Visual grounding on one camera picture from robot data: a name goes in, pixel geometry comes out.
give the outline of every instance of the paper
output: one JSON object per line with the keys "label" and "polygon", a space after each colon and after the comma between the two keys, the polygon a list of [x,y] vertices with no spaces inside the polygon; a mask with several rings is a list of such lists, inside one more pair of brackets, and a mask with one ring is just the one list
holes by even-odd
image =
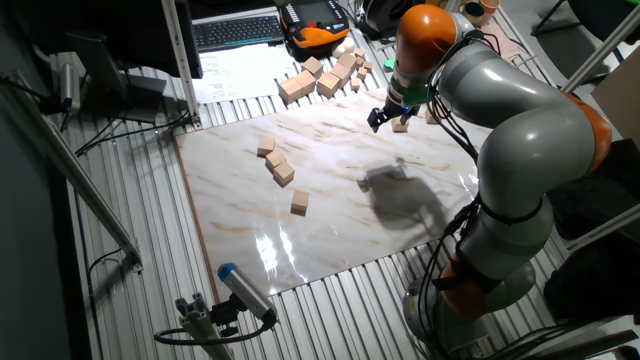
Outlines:
{"label": "paper", "polygon": [[[495,37],[498,39],[498,44],[500,44],[500,55],[506,61],[511,61],[518,57],[518,55],[520,55],[520,49],[518,49],[518,45],[516,45],[516,43],[511,41],[507,37],[507,35],[504,34],[498,24],[489,24],[483,26],[480,30],[482,30],[482,32],[485,34],[495,35]],[[496,39],[493,36],[487,36],[486,39],[489,40],[491,44],[493,44],[493,47],[495,47],[496,50],[498,50]]]}
{"label": "paper", "polygon": [[278,94],[276,78],[293,69],[285,49],[267,44],[200,54],[202,79],[194,79],[198,103]]}

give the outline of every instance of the metal pole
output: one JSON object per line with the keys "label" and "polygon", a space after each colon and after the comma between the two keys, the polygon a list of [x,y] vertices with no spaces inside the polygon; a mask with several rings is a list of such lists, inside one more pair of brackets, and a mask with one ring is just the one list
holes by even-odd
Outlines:
{"label": "metal pole", "polygon": [[607,40],[600,45],[600,47],[582,64],[580,69],[576,71],[567,84],[562,88],[562,91],[572,93],[575,91],[583,81],[593,73],[593,71],[602,63],[602,61],[615,49],[640,23],[640,6],[636,6],[635,9],[627,16],[626,19],[618,26]]}
{"label": "metal pole", "polygon": [[631,209],[623,212],[615,218],[580,236],[576,240],[572,241],[571,244],[567,246],[567,249],[569,249],[569,251],[571,252],[582,249],[592,242],[609,235],[610,233],[620,229],[621,227],[627,225],[632,221],[637,220],[638,218],[640,218],[640,204],[632,207]]}
{"label": "metal pole", "polygon": [[[16,73],[12,74],[10,78],[16,83],[24,84],[21,76]],[[15,105],[14,109],[20,115],[18,126],[33,135],[100,223],[122,247],[125,254],[131,257],[134,269],[136,271],[142,270],[140,250],[131,240],[109,204],[100,195],[95,184],[91,181],[91,177],[80,165],[78,158],[69,149],[58,128],[40,114],[31,95],[7,85],[0,86],[0,94],[10,104]]]}
{"label": "metal pole", "polygon": [[447,10],[450,13],[457,13],[460,12],[460,4],[462,3],[461,0],[449,0],[449,2],[447,3],[447,7],[445,8],[445,10]]}
{"label": "metal pole", "polygon": [[175,0],[162,0],[162,8],[164,17],[167,20],[169,35],[171,36],[171,44],[173,44],[173,52],[178,62],[178,71],[180,72],[180,80],[187,97],[187,105],[189,106],[189,115],[193,119],[194,124],[200,124],[200,110],[198,108],[198,100],[196,100],[196,91],[193,88],[193,79],[191,78],[191,70],[189,69],[189,60],[187,59],[187,51],[184,49],[184,40],[180,31],[180,21],[176,11]]}

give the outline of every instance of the black chair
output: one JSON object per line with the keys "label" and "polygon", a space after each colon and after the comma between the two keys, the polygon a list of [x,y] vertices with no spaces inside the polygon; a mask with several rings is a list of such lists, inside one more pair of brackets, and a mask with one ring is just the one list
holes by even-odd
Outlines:
{"label": "black chair", "polygon": [[[620,25],[624,19],[633,11],[634,6],[625,0],[568,0],[571,10],[578,18],[577,23],[558,26],[551,29],[542,27],[549,20],[551,15],[558,10],[567,0],[559,0],[551,9],[551,11],[542,19],[540,24],[531,32],[531,36],[540,36],[550,32],[565,30],[583,25],[593,36],[605,41],[609,35]],[[636,28],[624,40],[625,43],[633,45],[636,40],[640,39],[640,27]],[[624,61],[624,57],[617,48],[613,50],[618,62]],[[598,75],[594,78],[586,80],[583,84],[601,81],[607,74]]]}

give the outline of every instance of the white paper sheet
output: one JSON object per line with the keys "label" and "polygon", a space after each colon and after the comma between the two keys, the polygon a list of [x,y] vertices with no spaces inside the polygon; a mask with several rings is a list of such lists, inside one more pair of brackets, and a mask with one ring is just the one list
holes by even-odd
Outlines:
{"label": "white paper sheet", "polygon": [[199,103],[278,94],[276,78],[293,69],[286,50],[267,44],[200,54],[202,79],[193,86]]}

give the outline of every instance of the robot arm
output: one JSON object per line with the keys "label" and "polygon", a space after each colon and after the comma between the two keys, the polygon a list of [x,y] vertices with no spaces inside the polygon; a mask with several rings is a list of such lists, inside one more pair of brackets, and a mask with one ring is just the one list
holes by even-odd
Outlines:
{"label": "robot arm", "polygon": [[402,116],[404,124],[418,113],[426,99],[425,85],[440,59],[472,30],[462,14],[449,14],[435,6],[414,6],[404,14],[398,28],[397,58],[387,100],[382,109],[375,108],[369,114],[374,132],[390,119]]}
{"label": "robot arm", "polygon": [[[431,74],[469,32],[458,15],[430,5],[405,13],[385,106],[374,109],[368,119],[374,131],[389,118],[408,118],[427,102],[424,89]],[[436,309],[440,323],[427,326],[442,334],[448,349],[455,341],[448,341],[447,334],[461,333],[451,324],[468,324],[503,309],[530,290],[535,275],[529,260],[553,226],[553,210],[544,194],[595,170],[611,143],[609,123],[582,101],[520,72],[487,46],[462,45],[446,55],[438,93],[454,115],[494,129],[477,159],[474,203],[479,210],[469,218],[441,279],[434,281],[441,292],[431,296],[424,290],[423,297],[423,289],[412,284],[404,302],[409,327],[419,337],[426,334],[424,324],[415,325],[423,321],[410,305],[415,291],[420,294],[417,300],[426,302],[426,311]]]}

